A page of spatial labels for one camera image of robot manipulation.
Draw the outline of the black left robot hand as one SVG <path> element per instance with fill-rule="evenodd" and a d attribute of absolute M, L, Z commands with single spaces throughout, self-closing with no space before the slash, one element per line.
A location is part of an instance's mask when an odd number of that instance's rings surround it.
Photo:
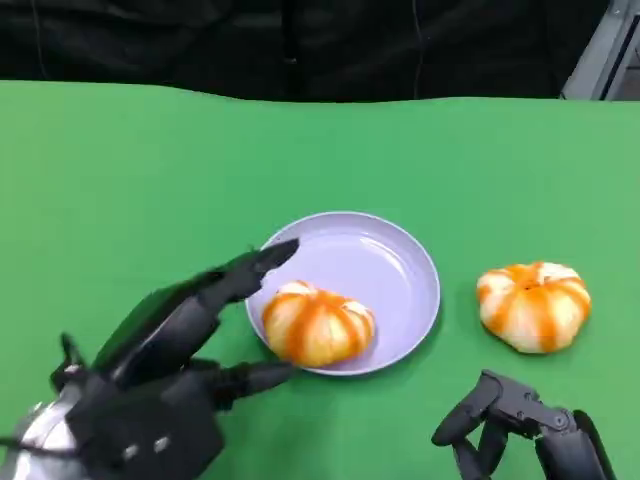
<path fill-rule="evenodd" d="M 91 370 L 101 384 L 93 400 L 101 405 L 137 400 L 182 407 L 201 403 L 220 411 L 287 382 L 295 371 L 288 362 L 224 368 L 195 355 L 216 333 L 221 312 L 257 293 L 266 274 L 286 263 L 298 248 L 298 239 L 292 239 L 250 250 L 149 294 L 94 360 Z"/>

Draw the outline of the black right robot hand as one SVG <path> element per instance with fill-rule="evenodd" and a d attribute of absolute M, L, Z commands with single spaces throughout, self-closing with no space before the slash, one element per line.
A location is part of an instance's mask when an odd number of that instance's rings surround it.
<path fill-rule="evenodd" d="M 614 479 L 611 461 L 591 417 L 552 407 L 532 387 L 490 370 L 445 416 L 431 437 L 450 446 L 463 479 L 490 479 L 509 436 L 532 440 L 547 479 Z"/>

